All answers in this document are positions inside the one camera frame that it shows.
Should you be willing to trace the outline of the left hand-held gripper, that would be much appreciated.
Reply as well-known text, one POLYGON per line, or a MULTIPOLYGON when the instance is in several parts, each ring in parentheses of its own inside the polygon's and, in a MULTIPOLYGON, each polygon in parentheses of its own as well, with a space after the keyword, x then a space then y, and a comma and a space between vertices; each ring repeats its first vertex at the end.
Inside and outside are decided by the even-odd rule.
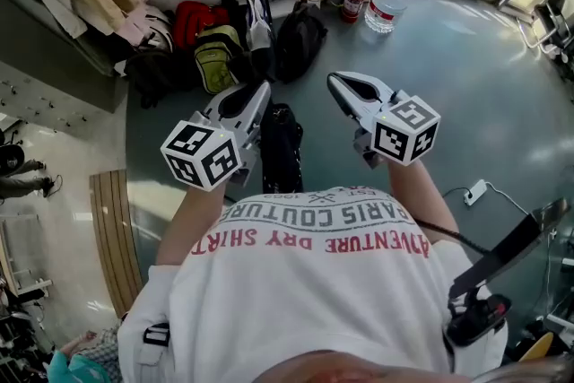
POLYGON ((179 121, 161 145, 174 178, 206 192, 227 181, 245 185, 258 151, 241 128, 251 128, 264 115, 270 97, 267 81, 236 84, 213 97, 204 114, 179 121), (211 120, 222 118, 235 118, 235 128, 211 120))

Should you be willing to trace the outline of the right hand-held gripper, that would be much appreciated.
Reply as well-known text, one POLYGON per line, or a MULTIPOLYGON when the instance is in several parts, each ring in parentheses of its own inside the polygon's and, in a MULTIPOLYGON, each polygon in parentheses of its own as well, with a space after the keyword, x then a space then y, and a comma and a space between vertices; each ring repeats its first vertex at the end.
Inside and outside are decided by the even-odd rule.
POLYGON ((334 72, 326 83, 346 116, 367 116, 353 147, 372 169, 382 161, 408 166, 432 149, 440 114, 420 97, 393 93, 379 79, 355 72, 334 72))

